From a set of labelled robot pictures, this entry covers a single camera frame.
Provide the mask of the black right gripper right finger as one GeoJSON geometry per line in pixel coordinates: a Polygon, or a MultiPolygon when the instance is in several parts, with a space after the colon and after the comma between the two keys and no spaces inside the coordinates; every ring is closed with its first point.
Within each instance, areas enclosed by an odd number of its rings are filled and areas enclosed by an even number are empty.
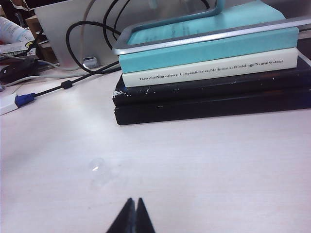
{"type": "Polygon", "coordinates": [[[142,198],[138,199],[138,205],[136,209],[136,232],[155,233],[153,224],[142,198]]]}

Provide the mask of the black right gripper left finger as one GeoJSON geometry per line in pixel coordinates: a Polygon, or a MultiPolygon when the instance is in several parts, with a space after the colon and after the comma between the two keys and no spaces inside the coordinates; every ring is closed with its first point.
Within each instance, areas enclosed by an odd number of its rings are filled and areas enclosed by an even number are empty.
{"type": "Polygon", "coordinates": [[[134,222],[135,222],[135,203],[132,198],[129,198],[106,232],[133,233],[134,222]]]}

